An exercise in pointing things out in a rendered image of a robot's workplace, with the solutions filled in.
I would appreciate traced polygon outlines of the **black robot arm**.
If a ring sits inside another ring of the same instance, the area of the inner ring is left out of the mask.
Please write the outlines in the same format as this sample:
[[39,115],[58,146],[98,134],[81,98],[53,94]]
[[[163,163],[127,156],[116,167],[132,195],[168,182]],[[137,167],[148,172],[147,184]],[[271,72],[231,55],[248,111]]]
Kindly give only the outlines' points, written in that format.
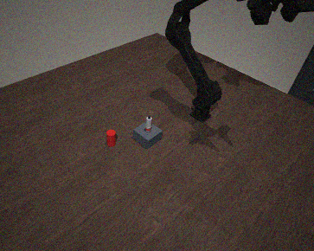
[[[197,85],[198,96],[192,100],[195,110],[189,115],[202,123],[211,117],[210,107],[222,96],[222,89],[218,81],[209,79],[191,44],[189,13],[193,8],[206,1],[208,0],[182,0],[177,2],[165,30],[166,38],[173,47],[179,50]],[[251,10],[250,14],[254,25],[267,25],[272,11],[275,12],[278,8],[270,4],[269,0],[248,0],[247,7]],[[181,22],[179,22],[180,18],[182,18]]]

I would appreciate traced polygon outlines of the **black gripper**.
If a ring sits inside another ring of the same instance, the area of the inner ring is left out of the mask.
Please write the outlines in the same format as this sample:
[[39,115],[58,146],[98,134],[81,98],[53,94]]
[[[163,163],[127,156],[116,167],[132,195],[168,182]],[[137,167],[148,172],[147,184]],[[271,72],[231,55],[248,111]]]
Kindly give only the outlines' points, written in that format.
[[291,23],[298,13],[314,11],[314,0],[269,0],[274,7],[283,4],[280,10],[285,21]]

